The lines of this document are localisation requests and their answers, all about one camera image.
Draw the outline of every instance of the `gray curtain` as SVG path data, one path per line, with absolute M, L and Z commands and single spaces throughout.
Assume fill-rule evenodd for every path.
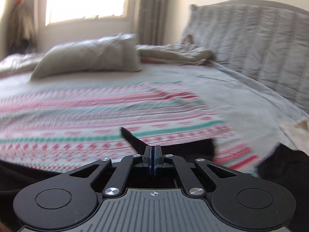
M 140 0 L 138 34 L 140 44 L 163 43 L 167 0 Z

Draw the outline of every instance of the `pillow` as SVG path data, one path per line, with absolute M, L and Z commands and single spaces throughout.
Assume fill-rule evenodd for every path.
M 53 47 L 34 69 L 31 79 L 82 71 L 139 71 L 137 36 L 118 34 Z

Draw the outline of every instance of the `pink and teal striped blanket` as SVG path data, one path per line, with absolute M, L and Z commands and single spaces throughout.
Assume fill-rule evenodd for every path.
M 134 154 L 120 127 L 150 145 L 214 138 L 214 161 L 247 172 L 257 155 L 181 82 L 54 89 L 0 100 L 0 159 L 65 172 Z

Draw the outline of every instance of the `quilted bedspread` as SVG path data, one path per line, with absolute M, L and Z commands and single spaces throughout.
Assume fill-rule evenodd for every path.
M 0 159 L 65 172 L 134 154 L 125 127 L 150 145 L 214 138 L 214 161 L 248 172 L 258 156 L 181 82 L 45 90 L 0 100 Z
M 216 62 L 309 113 L 308 11 L 256 0 L 192 5 L 187 34 L 198 46 L 211 49 Z

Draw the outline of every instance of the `dark cloth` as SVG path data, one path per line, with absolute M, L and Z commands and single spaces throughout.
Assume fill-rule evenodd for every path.
M 146 143 L 134 137 L 124 128 L 121 128 L 121 133 L 137 153 L 144 154 Z M 212 160 L 214 157 L 214 146 L 211 139 L 162 146 L 161 148 L 163 154 L 182 156 L 188 162 L 193 162 L 196 158 Z M 26 186 L 59 174 L 0 160 L 0 220 L 12 231 L 17 231 L 21 225 L 13 211 L 13 200 L 16 194 Z
M 26 186 L 58 174 L 0 160 L 0 220 L 11 230 L 17 231 L 21 226 L 13 211 L 16 194 Z
M 287 188 L 296 199 L 296 210 L 288 226 L 292 232 L 307 232 L 309 220 L 309 156 L 280 144 L 258 166 L 262 179 Z

